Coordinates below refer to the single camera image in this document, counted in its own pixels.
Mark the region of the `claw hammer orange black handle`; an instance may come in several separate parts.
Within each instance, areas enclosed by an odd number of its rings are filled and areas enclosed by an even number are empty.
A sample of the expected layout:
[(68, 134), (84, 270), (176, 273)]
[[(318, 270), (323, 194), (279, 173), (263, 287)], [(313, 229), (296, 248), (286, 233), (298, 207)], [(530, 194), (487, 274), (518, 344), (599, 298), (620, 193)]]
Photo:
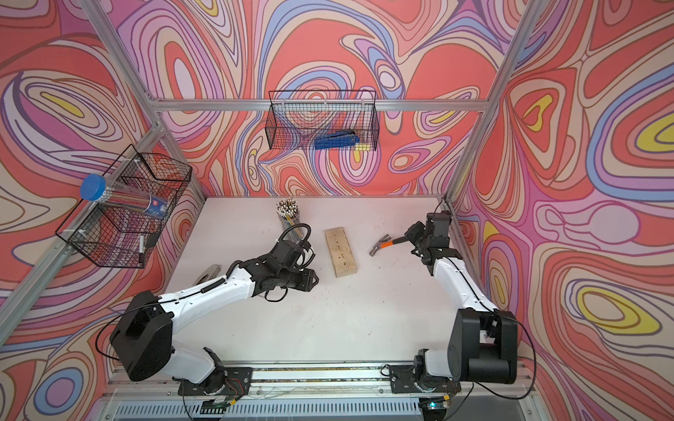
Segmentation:
[(374, 257), (381, 249), (396, 246), (405, 242), (408, 242), (408, 239), (405, 236), (393, 238), (386, 234), (372, 247), (372, 249), (370, 249), (369, 256)]

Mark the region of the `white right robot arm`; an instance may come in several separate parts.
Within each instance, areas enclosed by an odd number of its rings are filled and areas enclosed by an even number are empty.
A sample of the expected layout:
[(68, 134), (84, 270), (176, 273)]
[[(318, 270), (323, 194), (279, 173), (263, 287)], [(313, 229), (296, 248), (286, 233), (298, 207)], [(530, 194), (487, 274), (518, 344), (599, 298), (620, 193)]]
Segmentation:
[(512, 384), (517, 377), (520, 324), (500, 310), (471, 277), (463, 256), (450, 246), (452, 216), (430, 212), (405, 232), (456, 310), (444, 349), (421, 349), (415, 356), (417, 379)]

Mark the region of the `wooden block with nails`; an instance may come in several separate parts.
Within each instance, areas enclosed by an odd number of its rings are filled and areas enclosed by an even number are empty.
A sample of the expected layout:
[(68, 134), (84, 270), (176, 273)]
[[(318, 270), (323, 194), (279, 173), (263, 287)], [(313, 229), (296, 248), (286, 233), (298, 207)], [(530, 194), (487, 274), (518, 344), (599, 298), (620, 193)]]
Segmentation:
[(356, 259), (344, 228), (328, 229), (325, 231), (325, 237), (335, 276), (341, 278), (355, 275), (357, 273)]

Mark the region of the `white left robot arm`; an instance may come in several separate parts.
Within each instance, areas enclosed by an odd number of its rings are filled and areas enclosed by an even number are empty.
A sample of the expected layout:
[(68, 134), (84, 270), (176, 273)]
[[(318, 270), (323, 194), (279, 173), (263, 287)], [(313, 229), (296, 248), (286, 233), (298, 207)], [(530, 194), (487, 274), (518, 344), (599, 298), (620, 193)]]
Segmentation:
[(225, 366), (212, 349), (182, 344), (177, 333), (232, 303), (266, 298), (274, 289), (311, 291), (319, 282), (309, 267), (313, 258), (308, 242), (278, 240), (268, 254), (235, 261), (224, 275), (189, 289), (161, 296), (144, 291), (114, 328), (112, 348), (133, 382), (169, 375), (212, 393), (226, 382)]

